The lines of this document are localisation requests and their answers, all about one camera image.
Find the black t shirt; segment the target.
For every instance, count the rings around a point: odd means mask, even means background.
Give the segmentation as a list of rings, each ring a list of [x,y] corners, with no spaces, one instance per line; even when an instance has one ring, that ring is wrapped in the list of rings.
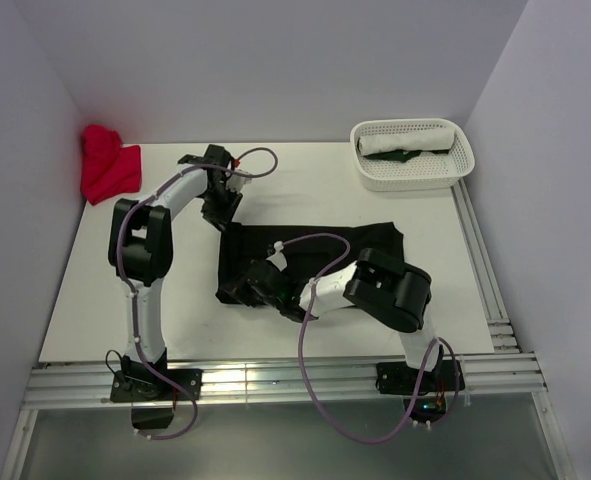
[[[337,259],[346,249],[345,242],[350,243],[350,252],[335,270],[348,266],[366,248],[404,257],[404,235],[392,222],[357,227],[233,223],[220,237],[217,300],[224,305],[259,306],[259,297],[242,283],[243,277],[252,263],[271,254],[276,242],[292,239],[298,241],[284,249],[284,273],[295,282],[309,280]]]

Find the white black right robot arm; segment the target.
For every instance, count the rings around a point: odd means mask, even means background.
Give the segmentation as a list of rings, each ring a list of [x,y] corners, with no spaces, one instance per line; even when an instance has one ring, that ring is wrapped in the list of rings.
[[[231,296],[249,307],[272,307],[298,323],[357,308],[399,333],[413,386],[427,390],[441,379],[437,335],[425,319],[431,301],[431,278],[425,271],[373,248],[338,270],[326,268],[319,277],[298,280],[287,267],[278,242],[230,287]]]

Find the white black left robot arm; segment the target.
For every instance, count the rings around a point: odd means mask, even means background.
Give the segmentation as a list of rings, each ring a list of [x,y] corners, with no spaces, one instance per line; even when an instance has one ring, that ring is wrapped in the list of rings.
[[[108,261],[127,298],[128,342],[116,383],[144,399],[158,399],[172,388],[167,347],[161,328],[165,277],[174,259],[172,224],[193,200],[202,201],[202,217],[223,232],[242,200],[252,175],[223,147],[210,145],[201,156],[187,154],[177,172],[137,200],[114,206]]]

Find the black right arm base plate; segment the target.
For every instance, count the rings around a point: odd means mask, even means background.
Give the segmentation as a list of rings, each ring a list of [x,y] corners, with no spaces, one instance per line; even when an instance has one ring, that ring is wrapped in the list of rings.
[[[380,394],[411,396],[419,371],[402,361],[380,362],[376,364],[376,374],[375,387]],[[418,395],[436,393],[440,388],[454,392],[456,386],[460,390],[466,387],[461,363],[446,358],[439,361],[434,370],[424,372]]]

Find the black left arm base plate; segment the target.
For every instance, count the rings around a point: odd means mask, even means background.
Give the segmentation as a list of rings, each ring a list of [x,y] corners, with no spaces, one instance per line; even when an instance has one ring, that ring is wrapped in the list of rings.
[[[160,379],[137,359],[126,356],[114,373],[109,399],[112,403],[198,400],[203,371],[197,368],[169,369],[163,355],[152,366],[172,382]]]

